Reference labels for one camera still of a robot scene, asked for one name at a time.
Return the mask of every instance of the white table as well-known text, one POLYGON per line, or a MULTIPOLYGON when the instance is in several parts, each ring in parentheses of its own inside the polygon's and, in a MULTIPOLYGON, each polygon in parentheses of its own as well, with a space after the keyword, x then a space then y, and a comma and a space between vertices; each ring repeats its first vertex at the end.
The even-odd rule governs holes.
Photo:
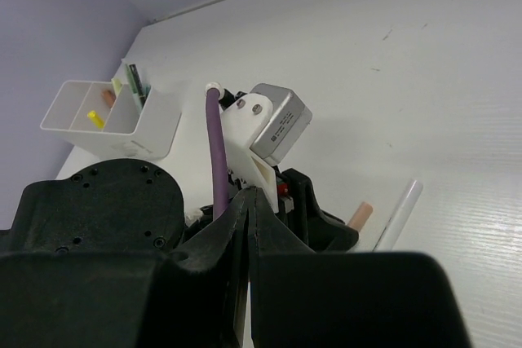
MULTIPOLYGON (((420 179, 396 249, 444 266, 476 346, 522 346, 521 16, 520 0, 227 0, 144 28, 127 59, 187 91, 156 163, 188 208, 211 201, 203 86, 292 88, 314 119, 283 169, 332 214, 374 206, 361 249, 420 179)), ((74 148, 59 178, 94 161, 74 148)))

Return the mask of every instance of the red component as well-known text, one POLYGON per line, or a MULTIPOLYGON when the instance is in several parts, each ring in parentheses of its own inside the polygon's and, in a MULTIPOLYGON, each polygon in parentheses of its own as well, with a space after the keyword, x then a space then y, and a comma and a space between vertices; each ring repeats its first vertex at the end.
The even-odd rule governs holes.
POLYGON ((288 183, 278 183, 277 184, 277 195, 278 196, 288 196, 288 183))

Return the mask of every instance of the white plastic container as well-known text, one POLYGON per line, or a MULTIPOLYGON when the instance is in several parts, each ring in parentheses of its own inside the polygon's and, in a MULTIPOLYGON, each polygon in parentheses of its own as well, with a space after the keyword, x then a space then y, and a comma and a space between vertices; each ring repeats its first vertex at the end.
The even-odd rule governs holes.
POLYGON ((102 159, 166 156, 181 116, 179 95, 152 88, 139 115, 129 86, 122 87, 112 109, 102 98, 104 90, 114 92, 109 82, 65 82, 40 128, 102 159), (102 130, 87 117, 91 110, 104 119, 102 130))

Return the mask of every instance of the yellow marker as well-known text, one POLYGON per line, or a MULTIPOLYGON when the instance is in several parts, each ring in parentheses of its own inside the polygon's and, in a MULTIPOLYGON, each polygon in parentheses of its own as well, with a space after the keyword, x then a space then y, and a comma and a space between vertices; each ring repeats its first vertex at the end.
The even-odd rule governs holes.
POLYGON ((118 97, 120 95, 120 91, 122 91, 122 82, 117 77, 114 77, 111 79, 111 83, 113 84, 114 93, 118 97))
POLYGON ((92 121, 92 123, 97 126, 98 128, 100 128, 101 130, 104 128, 105 126, 105 121, 103 121, 101 119, 100 116, 98 116, 98 113, 94 110, 90 111, 89 114, 87 114, 87 117, 89 117, 92 121))

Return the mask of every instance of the scratch mark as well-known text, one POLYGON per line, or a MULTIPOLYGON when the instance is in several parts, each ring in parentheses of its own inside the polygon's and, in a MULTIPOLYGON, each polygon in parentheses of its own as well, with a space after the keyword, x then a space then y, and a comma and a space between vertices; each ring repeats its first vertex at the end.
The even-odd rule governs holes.
POLYGON ((383 41, 386 41, 388 37, 390 37, 390 34, 392 34, 393 28, 390 29, 390 31, 384 36, 383 41))

